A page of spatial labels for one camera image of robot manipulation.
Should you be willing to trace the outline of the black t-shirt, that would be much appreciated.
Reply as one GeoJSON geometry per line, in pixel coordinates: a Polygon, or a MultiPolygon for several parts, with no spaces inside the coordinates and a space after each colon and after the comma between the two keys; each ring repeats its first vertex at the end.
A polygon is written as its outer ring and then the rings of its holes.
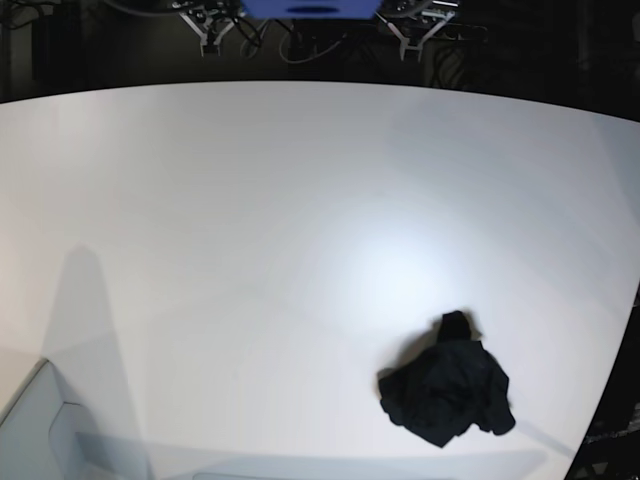
{"type": "Polygon", "coordinates": [[[508,375],[460,310],[442,315],[434,343],[378,380],[390,421],[439,448],[473,425],[496,436],[509,433],[516,420],[508,390],[508,375]]]}

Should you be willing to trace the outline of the blue box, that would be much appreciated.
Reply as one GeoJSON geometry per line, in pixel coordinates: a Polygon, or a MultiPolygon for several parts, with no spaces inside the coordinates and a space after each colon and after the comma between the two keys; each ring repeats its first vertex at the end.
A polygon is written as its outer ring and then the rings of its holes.
{"type": "Polygon", "coordinates": [[[242,0],[258,19],[369,19],[380,0],[242,0]]]}

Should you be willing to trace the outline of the white bin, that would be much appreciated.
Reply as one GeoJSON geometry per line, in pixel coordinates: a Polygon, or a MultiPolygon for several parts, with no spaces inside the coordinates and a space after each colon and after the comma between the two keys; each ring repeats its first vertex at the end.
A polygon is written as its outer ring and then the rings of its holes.
{"type": "Polygon", "coordinates": [[[68,400],[51,362],[39,361],[1,410],[3,479],[152,479],[134,442],[99,432],[83,404],[68,400]]]}

